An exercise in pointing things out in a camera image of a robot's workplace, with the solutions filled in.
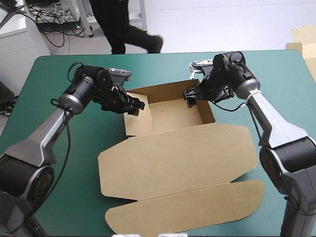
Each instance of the person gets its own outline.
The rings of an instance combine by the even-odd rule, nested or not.
[[[160,53],[163,39],[129,24],[128,0],[89,0],[95,19],[108,39],[112,54],[125,54],[125,43]]]

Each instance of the black shoe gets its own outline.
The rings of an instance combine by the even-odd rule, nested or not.
[[[153,36],[153,47],[148,49],[148,53],[160,53],[160,50],[163,45],[163,39],[160,36]]]

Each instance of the cardboard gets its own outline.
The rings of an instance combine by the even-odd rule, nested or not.
[[[195,83],[185,80],[130,90],[130,95],[141,100],[147,96],[148,103],[138,117],[124,114],[127,137],[215,122],[207,101],[197,101],[196,106],[188,108],[183,91],[192,87]]]
[[[303,26],[292,30],[292,35],[295,42],[302,44],[316,42],[316,25]]]
[[[102,194],[134,200],[228,183],[257,165],[249,130],[215,123],[131,137],[99,156]]]
[[[263,195],[262,181],[223,184],[115,207],[105,218],[118,234],[156,237],[239,220],[259,207]]]
[[[286,49],[299,50],[302,45],[301,54],[316,82],[316,25],[304,26],[292,30],[295,43],[287,43]]]
[[[316,42],[303,45],[303,58],[316,58]]]
[[[316,58],[306,59],[305,62],[316,82]]]
[[[145,109],[138,117],[124,114],[129,138],[98,158],[102,194],[137,200],[107,211],[116,233],[186,231],[244,218],[259,206],[262,182],[230,183],[258,165],[250,132],[215,124],[207,101],[189,109],[183,92],[198,83],[128,92]]]
[[[141,136],[154,132],[152,113],[149,109],[147,95],[139,95],[134,93],[127,93],[132,97],[138,98],[140,101],[145,103],[144,110],[139,111],[138,119],[135,116],[129,115],[124,116],[126,134],[129,136]]]
[[[301,42],[286,43],[285,49],[294,49],[300,52],[300,54],[303,54],[303,47]]]

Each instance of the green table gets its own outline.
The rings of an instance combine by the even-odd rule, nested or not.
[[[0,137],[0,153],[26,138],[55,109],[51,98],[58,98],[69,85],[67,70],[75,61],[105,68],[116,67],[133,72],[125,89],[186,80],[189,63],[213,58],[216,53],[175,53],[136,55],[79,55],[40,57],[24,85],[18,103]],[[248,67],[261,82],[264,95],[293,124],[316,138],[316,85],[301,55],[292,50],[245,52]],[[237,98],[221,102],[234,108]],[[212,107],[216,122],[247,126],[254,144],[257,134],[246,107],[232,113]],[[97,157],[99,153],[125,139],[123,115],[101,111],[91,103],[71,122],[72,150],[64,175],[55,191],[36,214],[53,236],[109,236],[113,234],[104,219],[107,209],[130,202],[101,194]],[[59,172],[67,149],[63,132],[54,146]],[[272,185],[261,165],[239,180],[260,179],[266,192],[259,209],[235,222],[188,231],[199,236],[278,236],[285,200]]]

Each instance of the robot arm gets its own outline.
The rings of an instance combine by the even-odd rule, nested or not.
[[[145,104],[122,88],[131,72],[81,66],[72,84],[59,97],[56,110],[25,140],[7,148],[0,157],[0,228],[10,236],[47,236],[33,214],[47,198],[53,181],[52,147],[74,115],[91,100],[102,110],[137,116]]]
[[[184,92],[188,106],[196,99],[217,103],[236,95],[245,100],[262,127],[259,158],[277,190],[287,195],[282,237],[310,237],[316,219],[316,142],[287,122],[260,91],[241,52],[218,54],[190,64],[203,73],[200,85]]]

